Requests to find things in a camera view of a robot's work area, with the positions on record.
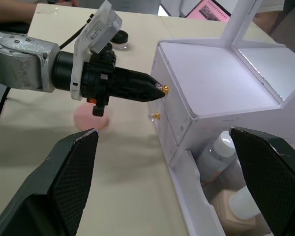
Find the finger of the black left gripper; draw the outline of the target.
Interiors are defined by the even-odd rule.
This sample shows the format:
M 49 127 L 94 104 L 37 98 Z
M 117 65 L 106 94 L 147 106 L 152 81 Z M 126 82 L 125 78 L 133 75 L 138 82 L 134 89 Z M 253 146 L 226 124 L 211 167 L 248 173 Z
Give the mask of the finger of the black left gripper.
M 163 98 L 165 93 L 150 83 L 132 83 L 110 87 L 110 96 L 132 101 L 150 102 Z
M 111 80 L 111 85 L 114 87 L 130 87 L 138 83 L 148 83 L 155 86 L 159 82 L 147 73 L 124 68 L 116 68 Z

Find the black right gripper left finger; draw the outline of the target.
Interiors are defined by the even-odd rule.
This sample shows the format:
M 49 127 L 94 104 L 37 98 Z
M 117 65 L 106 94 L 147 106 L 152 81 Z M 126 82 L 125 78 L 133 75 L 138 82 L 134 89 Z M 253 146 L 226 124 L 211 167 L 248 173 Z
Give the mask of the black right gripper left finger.
M 99 133 L 59 140 L 0 215 L 0 236 L 74 236 L 85 209 Z

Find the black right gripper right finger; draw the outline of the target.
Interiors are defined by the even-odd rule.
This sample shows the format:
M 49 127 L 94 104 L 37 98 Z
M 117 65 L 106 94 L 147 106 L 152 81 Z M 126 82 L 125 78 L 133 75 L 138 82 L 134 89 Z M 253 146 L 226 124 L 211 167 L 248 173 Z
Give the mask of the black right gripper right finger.
M 276 236 L 295 236 L 295 150 L 282 138 L 231 127 L 246 185 Z

